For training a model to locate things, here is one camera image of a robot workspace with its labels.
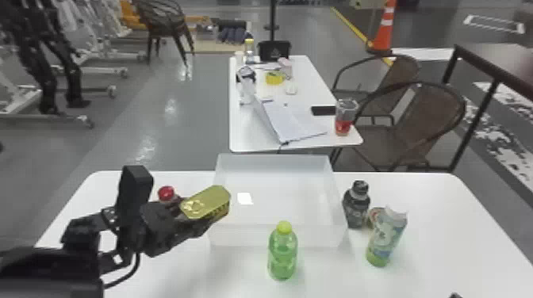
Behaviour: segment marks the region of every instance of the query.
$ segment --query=orange traffic cone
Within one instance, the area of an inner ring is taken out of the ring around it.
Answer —
[[[388,0],[385,3],[382,22],[379,25],[378,34],[372,41],[372,45],[367,48],[367,52],[375,55],[390,55],[393,51],[390,49],[390,40],[393,37],[393,19],[396,0]]]

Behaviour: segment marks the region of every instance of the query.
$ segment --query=glass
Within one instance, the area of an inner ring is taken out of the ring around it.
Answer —
[[[358,109],[358,103],[351,98],[339,99],[337,101],[335,109],[335,133],[338,136],[348,135]]]

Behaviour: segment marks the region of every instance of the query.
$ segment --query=transparent storage box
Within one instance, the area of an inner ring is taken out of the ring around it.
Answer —
[[[232,195],[229,214],[208,230],[216,246],[267,246],[280,220],[299,247],[337,247],[346,231],[332,167],[319,155],[219,155],[215,185]]]

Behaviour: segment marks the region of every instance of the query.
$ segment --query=green bottle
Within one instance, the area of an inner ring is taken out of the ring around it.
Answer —
[[[288,221],[280,221],[268,241],[268,272],[278,281],[293,276],[296,270],[298,240]]]

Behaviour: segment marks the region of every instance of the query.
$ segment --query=white table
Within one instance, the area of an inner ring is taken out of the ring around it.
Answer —
[[[152,199],[161,185],[189,196],[209,186],[213,172],[152,172]],[[70,219],[114,204],[118,171],[90,175],[37,243],[59,246]],[[382,269],[364,250],[368,231],[349,230],[338,249],[299,250],[296,275],[277,282],[267,273],[264,249],[210,246],[206,235],[187,240],[157,258],[143,256],[131,279],[107,297],[532,297],[533,267],[455,176],[449,174],[337,173],[344,190],[355,179],[370,183],[372,206],[402,201],[408,226]],[[114,237],[104,235],[102,248]],[[105,276],[111,281],[126,269]]]
[[[313,105],[334,105],[335,97],[305,55],[292,55],[293,80],[297,85],[295,95],[287,95],[284,86],[268,86],[264,80],[265,71],[256,69],[257,94],[260,97],[270,95],[275,101],[287,104],[294,113],[311,115]],[[251,105],[240,105],[239,91],[236,85],[236,59],[229,59],[229,149],[235,153],[276,151],[279,142],[272,132],[255,114]],[[282,150],[313,149],[321,147],[345,147],[362,143],[362,138],[353,127],[348,136],[337,136],[333,122],[334,116],[314,117],[317,123],[328,130],[326,135],[291,142]]]

